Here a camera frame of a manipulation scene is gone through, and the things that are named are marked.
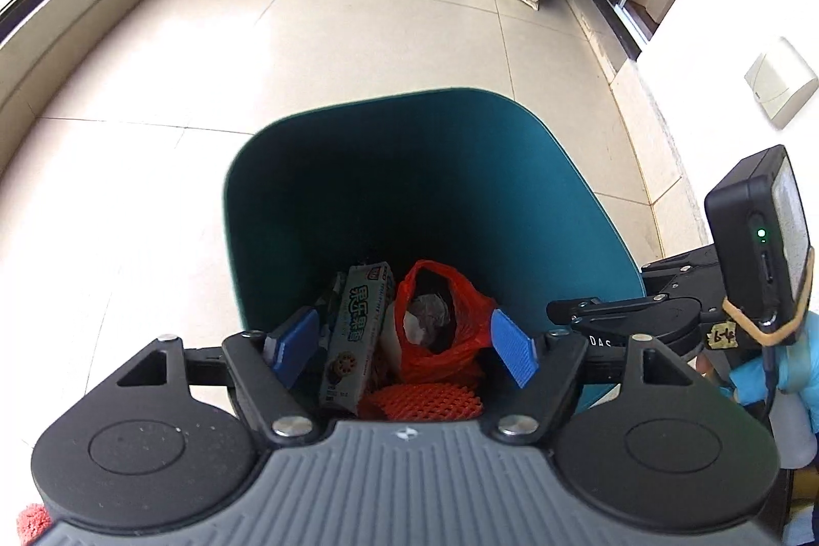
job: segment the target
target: red object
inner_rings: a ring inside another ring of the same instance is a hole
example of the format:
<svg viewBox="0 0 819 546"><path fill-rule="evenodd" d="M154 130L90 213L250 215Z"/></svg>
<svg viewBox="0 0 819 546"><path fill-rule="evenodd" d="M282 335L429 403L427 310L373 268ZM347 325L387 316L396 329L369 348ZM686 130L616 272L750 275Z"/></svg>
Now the red object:
<svg viewBox="0 0 819 546"><path fill-rule="evenodd" d="M30 504L17 515L17 536L20 546L34 543L51 527L51 518L42 504Z"/></svg>
<svg viewBox="0 0 819 546"><path fill-rule="evenodd" d="M363 399L359 415L362 407L368 418L380 414L390 422L457 422L483 412L469 389L444 383L388 386Z"/></svg>
<svg viewBox="0 0 819 546"><path fill-rule="evenodd" d="M449 281L449 292L455 305L456 334L452 346L433 354L426 348L407 340L404 328L396 322L404 322L404 313L415 295L415 276L427 269ZM396 335L401 346L401 379L411 385L426 382L449 382L474 389L483 377L475 355L478 350L492 344L489 321L495 309L494 300L478 292L460 273L437 261L421 259L409 270L398 286L396 294Z"/></svg>

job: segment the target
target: power cord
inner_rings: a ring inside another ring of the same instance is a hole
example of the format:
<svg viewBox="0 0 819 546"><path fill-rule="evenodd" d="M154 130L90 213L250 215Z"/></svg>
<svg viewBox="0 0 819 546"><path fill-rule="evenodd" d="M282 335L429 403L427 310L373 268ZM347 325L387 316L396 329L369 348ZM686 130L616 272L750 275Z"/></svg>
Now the power cord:
<svg viewBox="0 0 819 546"><path fill-rule="evenodd" d="M767 389L767 395L765 396L765 407L759 416L759 421L764 423L767 422L767 418L771 415L773 401L777 396L777 384L779 384L776 348L763 348L763 370L765 371L765 388Z"/></svg>

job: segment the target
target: wall switch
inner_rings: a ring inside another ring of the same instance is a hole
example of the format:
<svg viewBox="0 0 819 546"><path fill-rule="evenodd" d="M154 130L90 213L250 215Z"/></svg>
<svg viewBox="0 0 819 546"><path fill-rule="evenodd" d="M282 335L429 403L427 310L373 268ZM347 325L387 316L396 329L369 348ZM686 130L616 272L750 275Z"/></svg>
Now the wall switch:
<svg viewBox="0 0 819 546"><path fill-rule="evenodd" d="M819 89L816 73L782 37L759 54L745 75L745 81L768 118L780 129Z"/></svg>

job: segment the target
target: trash can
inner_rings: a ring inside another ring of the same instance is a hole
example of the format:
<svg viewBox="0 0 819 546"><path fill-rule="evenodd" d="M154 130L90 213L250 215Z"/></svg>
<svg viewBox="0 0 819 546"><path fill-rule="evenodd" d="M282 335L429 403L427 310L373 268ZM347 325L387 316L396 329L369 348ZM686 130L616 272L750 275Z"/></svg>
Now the trash can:
<svg viewBox="0 0 819 546"><path fill-rule="evenodd" d="M449 264L532 334L546 305L636 298L632 257L572 161L502 95L423 91L273 123L243 147L224 190L243 325L271 331L335 272ZM581 405L607 387L586 389Z"/></svg>

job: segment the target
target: snack box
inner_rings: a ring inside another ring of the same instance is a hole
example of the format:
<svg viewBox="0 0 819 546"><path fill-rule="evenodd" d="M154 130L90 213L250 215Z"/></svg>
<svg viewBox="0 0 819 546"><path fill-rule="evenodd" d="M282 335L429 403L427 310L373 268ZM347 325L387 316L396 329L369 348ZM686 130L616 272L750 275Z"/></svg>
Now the snack box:
<svg viewBox="0 0 819 546"><path fill-rule="evenodd" d="M322 406L358 414L384 313L395 291L392 271L385 261L350 267L322 375L318 397Z"/></svg>

